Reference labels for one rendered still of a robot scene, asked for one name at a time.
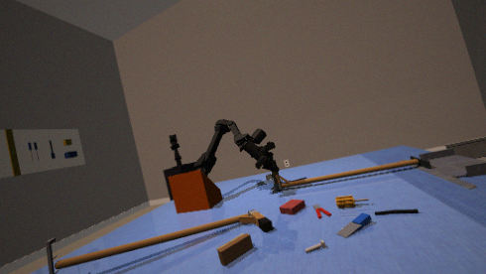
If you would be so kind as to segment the scraper with blue handle and grey blade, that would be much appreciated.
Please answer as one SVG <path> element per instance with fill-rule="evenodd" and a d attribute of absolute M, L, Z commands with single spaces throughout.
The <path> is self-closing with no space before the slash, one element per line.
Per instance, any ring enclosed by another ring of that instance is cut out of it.
<path fill-rule="evenodd" d="M 361 213 L 357 217 L 355 217 L 355 219 L 353 220 L 353 222 L 348 223 L 345 227 L 343 227 L 336 234 L 347 238 L 355 230 L 357 230 L 358 228 L 362 228 L 363 226 L 365 226 L 371 220 L 372 219 L 371 219 L 371 216 L 369 214 Z"/>

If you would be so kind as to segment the red-handled pliers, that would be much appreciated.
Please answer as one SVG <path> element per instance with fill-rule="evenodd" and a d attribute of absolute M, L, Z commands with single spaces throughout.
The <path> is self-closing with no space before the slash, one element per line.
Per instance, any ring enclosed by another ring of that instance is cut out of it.
<path fill-rule="evenodd" d="M 314 207 L 314 209 L 316 211 L 316 214 L 317 214 L 317 217 L 318 218 L 321 218 L 321 214 L 320 214 L 319 210 L 322 211 L 323 213 L 325 213 L 328 216 L 331 215 L 331 213 L 329 211 L 325 210 L 324 208 L 320 207 L 319 205 L 314 205 L 313 207 Z"/>

